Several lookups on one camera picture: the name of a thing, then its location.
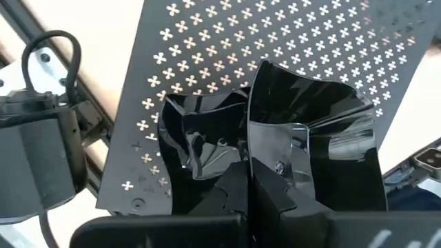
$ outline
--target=black metal panel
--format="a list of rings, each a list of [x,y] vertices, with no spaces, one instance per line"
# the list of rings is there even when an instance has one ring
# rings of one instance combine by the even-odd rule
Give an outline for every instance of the black metal panel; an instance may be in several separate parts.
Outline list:
[[[440,4],[146,2],[97,206],[134,214],[170,212],[170,205],[157,205],[170,189],[169,183],[159,186],[169,175],[156,140],[165,94],[209,94],[246,86],[261,58],[309,78],[355,85],[376,105],[376,138],[381,142],[432,40]],[[122,186],[126,182],[133,187]],[[148,209],[154,210],[133,209],[137,198],[149,199]]]

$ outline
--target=bolt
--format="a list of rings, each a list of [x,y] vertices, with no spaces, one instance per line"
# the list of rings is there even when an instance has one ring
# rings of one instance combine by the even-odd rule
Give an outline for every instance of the bolt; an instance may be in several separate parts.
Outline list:
[[[218,146],[220,146],[220,147],[227,146],[227,141],[224,138],[220,138],[218,140]]]
[[[280,161],[277,161],[275,169],[277,174],[282,175],[285,172],[285,164]]]
[[[145,207],[145,201],[143,199],[137,198],[132,201],[132,207],[135,210],[140,210]]]
[[[60,79],[59,82],[62,86],[66,86],[66,79]]]
[[[50,56],[48,54],[43,53],[40,55],[40,59],[42,62],[47,63],[50,61]]]

